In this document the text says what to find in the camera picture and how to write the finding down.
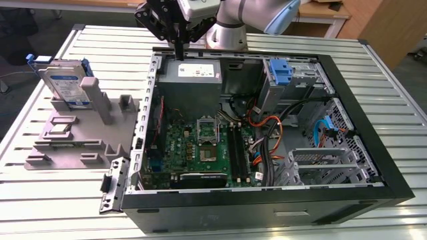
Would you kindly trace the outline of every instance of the slatted aluminum table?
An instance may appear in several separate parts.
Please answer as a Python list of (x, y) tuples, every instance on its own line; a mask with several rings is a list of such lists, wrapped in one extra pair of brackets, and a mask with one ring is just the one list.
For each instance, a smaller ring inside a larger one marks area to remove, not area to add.
[[(0, 239), (427, 239), (427, 118), (371, 47), (357, 40), (261, 34), (249, 34), (247, 42), (255, 51), (333, 56), (417, 197), (339, 225), (146, 236), (125, 214), (99, 215), (107, 169), (25, 169), (53, 109), (53, 93), (41, 82), (0, 144)], [(167, 43), (146, 29), (86, 26), (73, 30), (57, 57), (86, 57), (110, 97), (143, 99), (155, 46)], [(193, 48), (205, 48), (205, 40)]]

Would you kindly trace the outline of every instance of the white device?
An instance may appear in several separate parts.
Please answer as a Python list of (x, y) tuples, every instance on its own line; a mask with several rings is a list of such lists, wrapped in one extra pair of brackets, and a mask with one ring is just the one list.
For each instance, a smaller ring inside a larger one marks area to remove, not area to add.
[(178, 0), (183, 16), (191, 23), (199, 23), (203, 19), (214, 17), (221, 3), (221, 0)]

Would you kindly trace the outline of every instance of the desk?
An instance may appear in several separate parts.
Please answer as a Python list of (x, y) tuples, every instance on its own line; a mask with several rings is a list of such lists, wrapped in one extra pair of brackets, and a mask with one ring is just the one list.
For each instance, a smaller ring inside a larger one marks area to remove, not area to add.
[(329, 29), (325, 34), (325, 38), (337, 38), (346, 20), (353, 17), (345, 6), (339, 11), (334, 11), (330, 8), (330, 4), (319, 3), (317, 1), (309, 2), (299, 7), (299, 22), (329, 24)]
[[(427, 118), (370, 46), (357, 40), (247, 35), (254, 51), (331, 55), (381, 136), (416, 198), (339, 225), (163, 233), (147, 239), (421, 240), (427, 235)], [(145, 99), (153, 48), (167, 43), (145, 28), (86, 26), (74, 30), (57, 57), (87, 57), (111, 98)], [(205, 39), (191, 45), (205, 48)], [(53, 93), (39, 83), (0, 143), (0, 235), (6, 239), (127, 239), (145, 237), (125, 214), (99, 215), (107, 169), (25, 169), (51, 115)]]
[[(0, 7), (134, 13), (142, 2), (145, 0), (0, 0)], [(299, 7), (299, 14), (299, 22), (302, 23), (330, 25), (325, 34), (326, 38), (337, 38), (346, 20), (351, 18), (351, 14), (343, 6), (339, 11), (334, 11), (329, 9), (329, 4), (314, 1)]]

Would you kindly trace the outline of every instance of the motherboard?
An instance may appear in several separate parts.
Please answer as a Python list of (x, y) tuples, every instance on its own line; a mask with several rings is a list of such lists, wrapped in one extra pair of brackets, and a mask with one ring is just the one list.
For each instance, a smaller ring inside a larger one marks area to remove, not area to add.
[[(235, 143), (230, 145), (231, 130), (241, 134), (238, 141), (239, 154), (245, 155), (243, 161), (237, 163), (234, 158), (237, 153)], [(170, 124), (166, 135), (166, 153), (162, 159), (149, 159), (150, 172), (143, 175), (143, 186), (146, 190), (165, 190), (182, 188), (178, 183), (185, 179), (218, 178), (210, 180), (210, 184), (219, 184), (226, 188), (254, 187), (255, 172), (251, 172), (249, 148), (254, 137), (250, 126), (233, 126), (225, 124)]]

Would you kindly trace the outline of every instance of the black case frame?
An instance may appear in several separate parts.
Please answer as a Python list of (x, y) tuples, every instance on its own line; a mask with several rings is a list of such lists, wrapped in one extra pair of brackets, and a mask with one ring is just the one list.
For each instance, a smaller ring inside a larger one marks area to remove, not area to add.
[[(154, 51), (167, 55), (174, 54), (171, 48), (154, 48)], [(317, 58), (385, 186), (126, 194), (122, 209), (145, 232), (338, 224), (378, 207), (394, 206), (416, 197), (331, 56), (214, 49), (189, 49), (187, 52), (198, 53), (199, 57), (206, 54), (218, 56), (221, 53), (234, 53), (235, 56), (253, 54)], [(290, 212), (295, 212), (297, 215), (289, 216)]]

